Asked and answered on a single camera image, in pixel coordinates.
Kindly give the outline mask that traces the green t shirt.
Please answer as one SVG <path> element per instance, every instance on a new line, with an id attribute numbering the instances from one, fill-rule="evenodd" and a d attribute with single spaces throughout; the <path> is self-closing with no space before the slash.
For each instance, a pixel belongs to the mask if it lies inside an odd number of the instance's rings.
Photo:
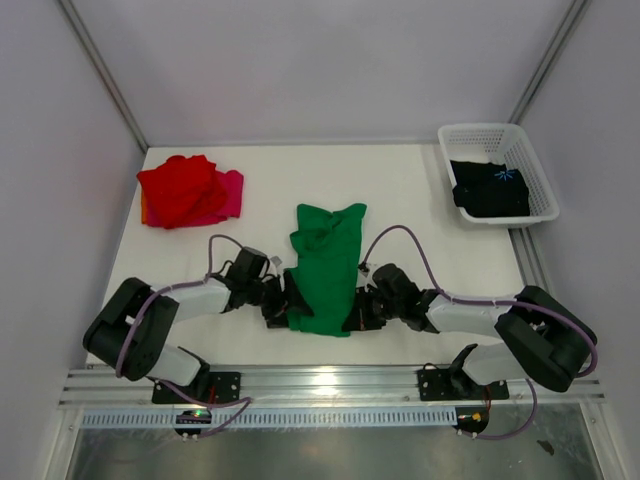
<path id="1" fill-rule="evenodd" d="M 339 211 L 297 206 L 297 230 L 290 234 L 297 265 L 290 272 L 311 312 L 290 312 L 291 330 L 337 338 L 350 335 L 343 324 L 355 299 L 366 211 L 363 203 Z"/>

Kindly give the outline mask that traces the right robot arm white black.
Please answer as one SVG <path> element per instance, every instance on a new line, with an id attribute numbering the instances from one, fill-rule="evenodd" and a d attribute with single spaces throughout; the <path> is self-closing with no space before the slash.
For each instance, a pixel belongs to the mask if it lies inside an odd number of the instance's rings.
<path id="1" fill-rule="evenodd" d="M 588 326 L 536 286 L 525 287 L 513 298 L 456 298 L 439 289 L 419 288 L 393 263 L 361 266 L 343 331 L 380 330 L 394 319 L 416 332 L 494 339 L 492 345 L 464 347 L 449 364 L 444 378 L 460 399 L 514 379 L 565 392 L 597 344 Z"/>

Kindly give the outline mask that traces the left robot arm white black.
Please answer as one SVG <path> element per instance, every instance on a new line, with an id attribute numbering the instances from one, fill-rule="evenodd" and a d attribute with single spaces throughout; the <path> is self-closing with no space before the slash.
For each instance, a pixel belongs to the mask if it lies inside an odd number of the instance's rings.
<path id="1" fill-rule="evenodd" d="M 86 330 L 82 345 L 130 381 L 143 378 L 160 389 L 156 401 L 199 405 L 237 401 L 198 355 L 168 344 L 172 327 L 208 314 L 226 314 L 245 305 L 259 308 L 270 328 L 291 325 L 296 314 L 311 315 L 290 271 L 273 274 L 273 260 L 243 247 L 220 270 L 201 280 L 155 289 L 137 277 L 124 280 Z"/>

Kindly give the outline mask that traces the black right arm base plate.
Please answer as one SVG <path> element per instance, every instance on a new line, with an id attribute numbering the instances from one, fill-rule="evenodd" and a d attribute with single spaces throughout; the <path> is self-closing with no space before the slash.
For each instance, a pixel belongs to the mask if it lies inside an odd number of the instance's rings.
<path id="1" fill-rule="evenodd" d="M 480 385 L 461 370 L 427 363 L 415 374 L 421 401 L 507 400 L 510 397 L 504 382 Z"/>

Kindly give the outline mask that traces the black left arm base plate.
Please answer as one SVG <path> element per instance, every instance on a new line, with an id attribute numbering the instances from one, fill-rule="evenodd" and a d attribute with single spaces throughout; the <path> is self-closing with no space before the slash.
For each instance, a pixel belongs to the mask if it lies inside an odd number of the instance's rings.
<path id="1" fill-rule="evenodd" d="M 165 383 L 154 388 L 153 404 L 192 403 L 197 405 L 222 405 L 240 399 L 242 374 L 238 371 L 205 371 L 196 375 L 187 386 L 175 386 Z"/>

